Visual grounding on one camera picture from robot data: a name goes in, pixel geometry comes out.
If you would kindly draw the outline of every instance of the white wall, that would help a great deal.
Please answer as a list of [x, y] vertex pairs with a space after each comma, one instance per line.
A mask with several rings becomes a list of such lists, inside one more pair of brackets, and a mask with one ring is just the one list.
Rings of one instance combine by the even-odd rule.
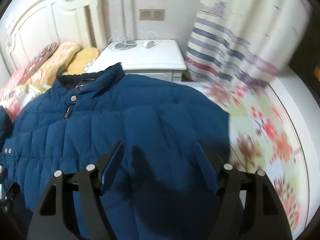
[[[0, 41], [4, 46], [6, 29], [13, 19], [35, 0], [13, 0], [0, 20]], [[181, 50], [186, 51], [199, 0], [125, 0], [127, 33], [131, 39], [152, 39], [156, 32], [159, 39], [175, 39]], [[139, 9], [165, 9], [165, 21], [139, 21]], [[105, 18], [108, 36], [114, 40], [121, 35], [120, 0], [105, 0]]]

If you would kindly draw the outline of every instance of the light switch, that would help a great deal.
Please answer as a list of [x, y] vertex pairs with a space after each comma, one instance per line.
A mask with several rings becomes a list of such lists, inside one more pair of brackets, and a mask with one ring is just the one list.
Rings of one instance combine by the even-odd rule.
[[164, 13], [163, 9], [144, 9], [139, 10], [139, 20], [140, 21], [164, 21]]

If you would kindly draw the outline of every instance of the orange pillow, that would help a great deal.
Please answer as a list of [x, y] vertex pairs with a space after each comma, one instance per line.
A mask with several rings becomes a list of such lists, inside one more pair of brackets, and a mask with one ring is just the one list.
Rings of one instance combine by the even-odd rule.
[[57, 50], [59, 44], [57, 42], [51, 43], [46, 46], [37, 56], [31, 60], [25, 68], [20, 68], [15, 71], [9, 81], [4, 86], [5, 89], [12, 89], [18, 85], [23, 85], [52, 54]]
[[76, 42], [63, 42], [55, 53], [26, 81], [26, 84], [45, 84], [52, 86], [60, 67], [69, 65], [74, 54], [81, 50]]

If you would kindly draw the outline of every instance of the zipper pull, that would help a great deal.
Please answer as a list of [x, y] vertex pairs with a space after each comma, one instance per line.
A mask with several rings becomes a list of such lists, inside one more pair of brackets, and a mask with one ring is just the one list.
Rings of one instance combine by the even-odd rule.
[[66, 114], [64, 115], [63, 120], [68, 119], [69, 115], [71, 114], [71, 111], [72, 111], [72, 107], [69, 107], [68, 110], [67, 110], [67, 112], [66, 112]]

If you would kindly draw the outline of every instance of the white headboard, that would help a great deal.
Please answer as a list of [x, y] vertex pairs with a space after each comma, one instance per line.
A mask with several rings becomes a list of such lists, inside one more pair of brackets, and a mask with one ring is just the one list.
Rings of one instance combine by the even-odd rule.
[[13, 23], [6, 43], [12, 68], [25, 67], [52, 42], [75, 41], [103, 50], [107, 45], [102, 0], [37, 0]]

